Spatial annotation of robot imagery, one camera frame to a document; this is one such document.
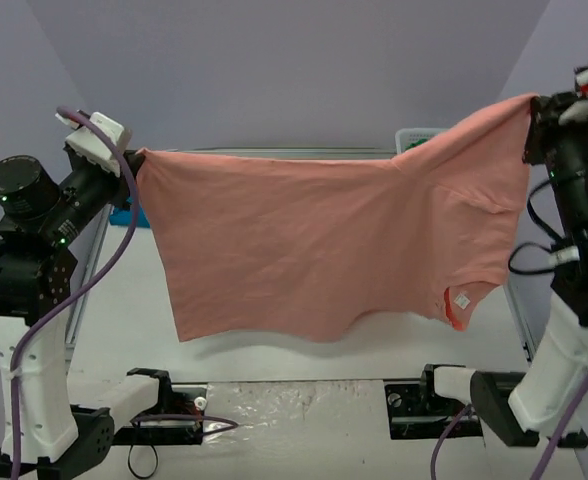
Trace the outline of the pink t shirt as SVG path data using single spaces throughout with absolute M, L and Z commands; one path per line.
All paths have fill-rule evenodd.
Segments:
M 508 275 L 530 102 L 485 107 L 389 159 L 145 150 L 137 185 L 179 340 L 332 342 L 375 312 L 466 329 Z

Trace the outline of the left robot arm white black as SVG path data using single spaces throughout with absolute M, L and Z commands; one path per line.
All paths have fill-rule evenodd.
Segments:
M 70 161 L 61 182 L 34 157 L 0 161 L 0 478 L 76 478 L 105 460 L 134 418 L 163 418 L 175 406 L 169 374 L 140 368 L 99 400 L 70 402 L 64 313 L 77 261 L 69 247 L 105 206 L 129 195 L 122 178 L 77 154 Z

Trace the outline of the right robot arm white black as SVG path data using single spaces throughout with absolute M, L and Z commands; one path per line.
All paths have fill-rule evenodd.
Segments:
M 527 208 L 551 240 L 550 317 L 525 373 L 484 372 L 458 365 L 428 365 L 417 389 L 420 406 L 439 413 L 453 399 L 471 405 L 508 447 L 584 448 L 588 437 L 571 422 L 588 376 L 588 86 L 530 102 L 531 124 L 523 161 L 542 165 L 562 232 Z

